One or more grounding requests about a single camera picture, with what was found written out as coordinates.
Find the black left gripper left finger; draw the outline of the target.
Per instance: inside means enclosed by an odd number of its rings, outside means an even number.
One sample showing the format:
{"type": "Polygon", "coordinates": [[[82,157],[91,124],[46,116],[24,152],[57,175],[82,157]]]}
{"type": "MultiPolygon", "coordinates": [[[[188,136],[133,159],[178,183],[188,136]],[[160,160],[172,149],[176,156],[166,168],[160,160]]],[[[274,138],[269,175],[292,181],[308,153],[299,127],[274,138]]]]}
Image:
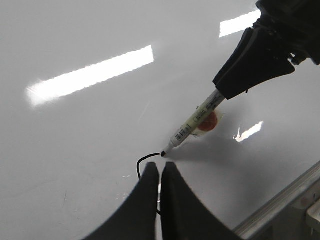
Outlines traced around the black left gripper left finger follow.
{"type": "Polygon", "coordinates": [[[137,185],[117,211],[86,240],[154,240],[158,203],[159,171],[146,164],[137,185]]]}

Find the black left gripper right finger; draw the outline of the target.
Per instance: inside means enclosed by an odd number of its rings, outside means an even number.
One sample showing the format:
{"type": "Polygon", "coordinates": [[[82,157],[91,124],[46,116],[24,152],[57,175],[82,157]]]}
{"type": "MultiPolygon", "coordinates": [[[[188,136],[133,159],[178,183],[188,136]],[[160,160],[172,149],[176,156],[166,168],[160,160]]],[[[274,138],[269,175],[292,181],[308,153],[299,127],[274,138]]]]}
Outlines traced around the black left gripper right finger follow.
{"type": "Polygon", "coordinates": [[[173,162],[162,173],[160,214],[164,240],[241,239],[201,203],[173,162]]]}

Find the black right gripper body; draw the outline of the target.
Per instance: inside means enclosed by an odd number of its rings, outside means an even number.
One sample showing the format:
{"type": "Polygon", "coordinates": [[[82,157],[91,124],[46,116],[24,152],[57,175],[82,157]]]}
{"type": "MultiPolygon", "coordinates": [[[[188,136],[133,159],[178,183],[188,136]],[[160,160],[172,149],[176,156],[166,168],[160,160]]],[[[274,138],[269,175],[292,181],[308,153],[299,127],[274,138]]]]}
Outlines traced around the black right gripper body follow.
{"type": "Polygon", "coordinates": [[[309,58],[320,64],[320,2],[318,0],[259,0],[259,23],[288,44],[292,63],[309,58]]]}

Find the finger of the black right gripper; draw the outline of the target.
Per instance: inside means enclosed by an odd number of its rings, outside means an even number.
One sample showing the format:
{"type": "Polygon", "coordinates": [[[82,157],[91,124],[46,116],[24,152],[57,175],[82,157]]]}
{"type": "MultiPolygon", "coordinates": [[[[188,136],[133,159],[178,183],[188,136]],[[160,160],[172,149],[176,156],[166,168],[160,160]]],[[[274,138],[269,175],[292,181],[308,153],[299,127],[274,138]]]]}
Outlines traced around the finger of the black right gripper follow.
{"type": "Polygon", "coordinates": [[[265,81],[293,73],[289,55],[265,30],[247,28],[213,83],[230,100],[265,81]]]}

